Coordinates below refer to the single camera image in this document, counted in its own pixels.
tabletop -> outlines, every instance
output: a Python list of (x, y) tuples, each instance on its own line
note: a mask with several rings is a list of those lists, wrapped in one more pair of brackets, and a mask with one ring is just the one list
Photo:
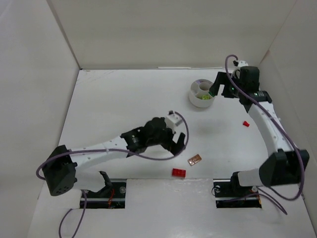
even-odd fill
[[(257, 168), (267, 158), (261, 134), (238, 99), (217, 96), (207, 109), (190, 103), (191, 83), (214, 81), (218, 71), (223, 69), (80, 71), (60, 144), (78, 148), (101, 143), (170, 110), (186, 119), (189, 144), (169, 161), (129, 157), (99, 164), (98, 170), (110, 178), (128, 179), (126, 208), (89, 209), (76, 237), (316, 237), (302, 198), (281, 201), (288, 216), (266, 200), (262, 209), (215, 208), (212, 179)], [(242, 125), (245, 120), (249, 127)], [(170, 156), (160, 146), (144, 154)], [(190, 166), (187, 160), (196, 154), (202, 160)], [(172, 179), (173, 168), (186, 170), (186, 179)], [(291, 196), (298, 187), (278, 189)], [(79, 199), (77, 190), (51, 197), (44, 184), (28, 238), (58, 237), (61, 218), (67, 209), (79, 207)], [(65, 219), (65, 237), (75, 230), (80, 213), (76, 209)]]

purple cable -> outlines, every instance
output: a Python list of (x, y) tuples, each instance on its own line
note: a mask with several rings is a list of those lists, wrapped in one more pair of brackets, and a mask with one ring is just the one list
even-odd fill
[[(82, 191), (82, 193), (83, 193), (83, 195), (84, 195), (84, 198), (85, 198), (83, 213), (81, 214), (81, 217), (80, 217), (80, 220), (79, 220), (79, 222), (78, 222), (77, 228), (76, 228), (76, 230), (75, 230), (75, 232), (74, 232), (74, 234), (73, 234), (73, 236), (72, 236), (71, 238), (74, 238), (74, 237), (76, 236), (76, 234), (77, 234), (77, 232), (78, 232), (78, 229), (79, 229), (79, 227), (80, 227), (80, 224), (81, 224), (81, 222), (83, 221), (84, 214), (85, 214), (86, 207), (87, 207), (87, 195), (86, 195), (86, 193), (85, 193), (84, 190), (81, 190), (81, 191)], [(69, 210), (66, 212), (66, 214), (64, 215), (64, 217), (63, 217), (63, 218), (61, 219), (61, 221), (60, 221), (60, 224), (59, 224), (59, 227), (58, 227), (58, 236), (59, 236), (59, 238), (63, 238), (63, 237), (61, 236), (61, 225), (63, 224), (63, 221), (65, 220), (65, 218), (67, 217), (67, 215), (68, 215), (72, 210), (73, 210), (73, 209), (69, 209)]]
[(108, 151), (118, 151), (118, 152), (124, 152), (124, 153), (128, 153), (129, 155), (135, 155), (135, 156), (138, 156), (138, 157), (141, 157), (141, 158), (144, 158), (144, 159), (147, 159), (147, 160), (155, 160), (155, 161), (165, 161), (165, 160), (171, 160), (171, 159), (174, 159), (175, 157), (177, 157), (180, 153), (182, 153), (187, 144), (188, 144), (188, 140), (189, 140), (189, 128), (188, 128), (188, 124), (185, 120), (185, 118), (178, 112), (174, 112), (175, 114), (179, 115), (180, 118), (183, 120), (184, 124), (185, 124), (185, 127), (186, 127), (186, 142), (185, 142), (185, 145), (183, 147), (183, 149), (181, 149), (181, 151), (179, 151), (177, 154), (171, 156), (171, 157), (167, 157), (167, 158), (163, 158), (163, 159), (159, 159), (159, 158), (152, 158), (152, 157), (148, 157), (148, 156), (144, 156), (144, 155), (139, 155), (137, 153), (134, 153), (134, 152), (131, 152), (131, 151), (128, 151), (128, 150), (123, 150), (123, 149), (98, 149), (98, 150), (77, 150), (77, 151), (67, 151), (65, 153), (62, 153), (62, 154), (59, 154), (59, 155), (55, 155), (49, 159), (47, 159), (45, 162), (43, 162), (39, 167), (38, 169), (36, 170), (36, 176), (39, 178), (39, 179), (42, 179), (42, 180), (45, 180), (45, 178), (43, 176), (40, 175), (40, 170), (49, 162), (51, 161), (54, 161), (60, 157), (63, 157), (63, 156), (66, 156), (66, 155), (73, 155), (73, 154), (81, 154), (81, 153), (100, 153), (100, 152), (108, 152)]
[(287, 215), (287, 212), (286, 210), (284, 209), (284, 207), (275, 199), (273, 198), (271, 195), (267, 194), (261, 194), (261, 193), (258, 193), (258, 192), (255, 192), (255, 193), (251, 193), (251, 194), (248, 194), (244, 197), (239, 197), (239, 198), (234, 198), (234, 199), (228, 199), (228, 200), (223, 200), (224, 202), (235, 202), (235, 201), (240, 201), (242, 199), (245, 199), (245, 198), (248, 198), (248, 197), (252, 197), (252, 196), (262, 196), (262, 197), (265, 197), (266, 199), (268, 199), (271, 203), (273, 203), (279, 210), (281, 210), (285, 215)]
[(283, 128), (277, 123), (277, 121), (272, 117), (272, 115), (260, 104), (258, 103), (256, 100), (254, 100), (253, 98), (251, 98), (248, 94), (246, 94), (245, 92), (243, 92), (242, 89), (240, 89), (232, 80), (232, 78), (230, 77), (230, 73), (228, 71), (228, 59), (230, 57), (235, 57), (236, 60), (238, 60), (238, 57), (236, 55), (228, 55), (226, 57), (225, 60), (225, 70), (226, 70), (226, 74), (227, 77), (229, 78), (231, 84), (239, 91), (239, 93), (241, 93), (243, 96), (245, 96), (247, 99), (249, 99), (251, 102), (253, 102), (255, 105), (257, 105), (267, 116), (268, 118), (270, 118), (270, 120), (273, 122), (273, 124), (276, 126), (276, 128), (282, 133), (282, 135), (289, 141), (289, 143), (291, 144), (291, 146), (294, 148), (294, 151), (296, 153), (298, 162), (299, 162), (299, 166), (300, 166), (300, 170), (301, 170), (301, 181), (300, 181), (300, 186), (299, 186), (299, 190), (297, 192), (297, 194), (292, 197), (292, 198), (288, 198), (285, 197), (283, 195), (281, 195), (280, 193), (278, 193), (276, 190), (274, 190), (273, 188), (270, 188), (274, 193), (276, 193), (279, 197), (288, 200), (288, 201), (294, 201), (297, 198), (299, 198), (303, 192), (303, 187), (304, 187), (304, 180), (305, 180), (305, 169), (304, 169), (304, 164), (302, 161), (302, 157), (299, 153), (299, 150), (297, 149), (295, 143), (293, 142), (293, 140), (289, 137), (289, 135), (283, 130)]

